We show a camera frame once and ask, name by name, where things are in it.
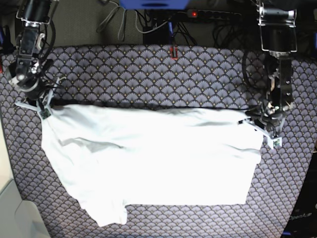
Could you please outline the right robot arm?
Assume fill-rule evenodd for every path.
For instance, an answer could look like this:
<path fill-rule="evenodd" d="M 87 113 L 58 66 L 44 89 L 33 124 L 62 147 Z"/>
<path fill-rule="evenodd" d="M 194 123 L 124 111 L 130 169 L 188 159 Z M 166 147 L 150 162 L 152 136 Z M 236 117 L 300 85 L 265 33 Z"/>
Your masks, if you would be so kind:
<path fill-rule="evenodd" d="M 24 0 L 16 17 L 24 24 L 17 42 L 16 60 L 6 71 L 8 82 L 26 96 L 26 103 L 16 106 L 35 111 L 42 120 L 52 114 L 51 100 L 58 82 L 49 84 L 45 73 L 53 65 L 49 58 L 55 38 L 53 16 L 57 0 Z"/>

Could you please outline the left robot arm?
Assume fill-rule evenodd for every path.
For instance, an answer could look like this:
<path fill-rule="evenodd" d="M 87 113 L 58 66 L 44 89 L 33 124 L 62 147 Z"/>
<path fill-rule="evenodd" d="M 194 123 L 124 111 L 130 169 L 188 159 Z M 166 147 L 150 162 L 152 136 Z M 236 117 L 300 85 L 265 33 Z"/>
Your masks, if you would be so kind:
<path fill-rule="evenodd" d="M 247 110 L 243 122 L 260 131 L 271 149 L 282 146 L 281 132 L 286 113 L 293 109 L 292 54 L 297 52 L 297 11 L 278 8 L 271 0 L 256 1 L 261 49 L 266 53 L 264 70 L 267 73 L 263 88 L 252 84 L 247 76 L 245 52 L 242 58 L 242 73 L 247 85 L 262 95 L 258 106 Z"/>

